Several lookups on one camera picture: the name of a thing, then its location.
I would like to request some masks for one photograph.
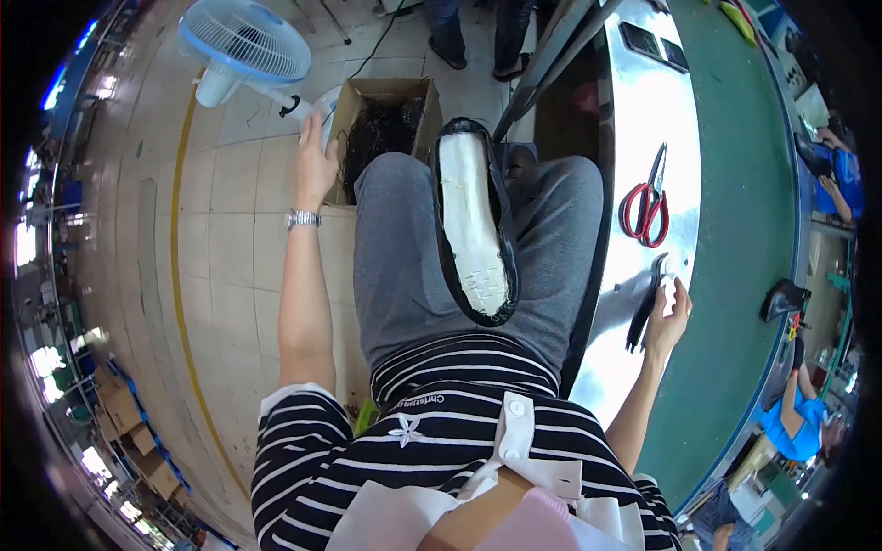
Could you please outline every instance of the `black and white striped shirt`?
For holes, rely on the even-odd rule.
[[[488,333],[446,336],[395,354],[377,367],[370,387],[384,412],[357,438],[333,395],[315,384],[264,400],[251,483],[263,551],[324,549],[367,480],[456,496],[493,454],[506,391],[533,400],[530,458],[580,460],[583,496],[636,503],[646,549],[680,548],[655,482],[623,470],[597,419],[557,399],[556,378],[517,342]],[[419,423],[419,438],[407,445],[400,413]]]

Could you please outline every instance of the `yellow floor line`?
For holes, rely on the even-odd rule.
[[[205,69],[199,73],[197,78],[202,78]],[[202,394],[202,387],[199,386],[199,377],[196,373],[196,367],[193,365],[193,352],[190,350],[190,338],[187,336],[187,325],[183,320],[183,303],[181,302],[181,271],[177,262],[178,246],[177,246],[177,221],[180,217],[181,203],[181,173],[183,172],[183,157],[187,153],[187,139],[190,137],[190,128],[193,124],[193,112],[196,110],[196,85],[193,85],[193,95],[190,97],[190,105],[187,106],[187,115],[183,119],[183,128],[181,129],[181,142],[177,146],[177,161],[175,163],[175,184],[171,193],[171,280],[172,289],[175,294],[175,315],[177,316],[177,326],[181,331],[181,345],[183,346],[183,358],[187,361],[187,370],[190,372],[190,382],[193,384],[193,391],[196,393],[196,400],[199,402],[199,409],[206,418],[208,430],[212,433],[214,443],[217,444],[220,456],[223,457],[224,464],[227,465],[229,473],[233,475],[233,480],[242,490],[242,495],[246,500],[250,501],[250,495],[242,480],[239,478],[230,461],[227,451],[224,450],[221,437],[218,436],[217,428],[214,426],[212,416],[208,412],[206,405],[206,397]]]

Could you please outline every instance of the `electric fan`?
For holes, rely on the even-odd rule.
[[[178,37],[181,53],[206,67],[196,89],[200,104],[217,107],[245,84],[278,101],[279,116],[302,122],[321,112],[322,146],[327,144],[341,86],[315,104],[281,92],[310,70],[310,47],[287,21],[252,0],[198,0],[178,22]]]

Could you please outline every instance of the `metal watch band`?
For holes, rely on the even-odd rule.
[[[288,231],[291,231],[291,228],[297,225],[321,226],[322,217],[314,212],[291,209],[291,212],[288,213]]]

